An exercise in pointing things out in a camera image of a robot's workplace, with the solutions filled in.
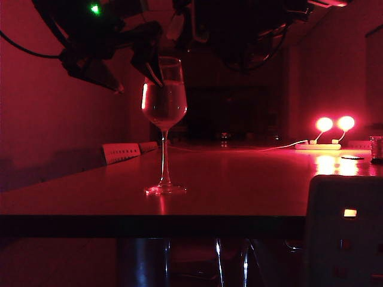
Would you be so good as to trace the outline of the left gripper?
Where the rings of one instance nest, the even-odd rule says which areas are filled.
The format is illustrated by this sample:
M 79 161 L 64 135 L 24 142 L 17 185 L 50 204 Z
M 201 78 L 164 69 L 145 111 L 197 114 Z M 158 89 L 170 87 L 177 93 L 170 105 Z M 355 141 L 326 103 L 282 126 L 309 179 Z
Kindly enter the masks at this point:
M 124 32 L 110 31 L 106 35 L 82 37 L 72 40 L 70 46 L 61 52 L 59 59 L 70 76 L 115 93 L 123 93 L 123 85 L 104 61 L 112 59 L 118 49 L 128 47 L 133 50 L 130 61 L 132 66 L 152 83 L 163 87 L 158 56 L 161 35 L 159 23 L 152 21 Z

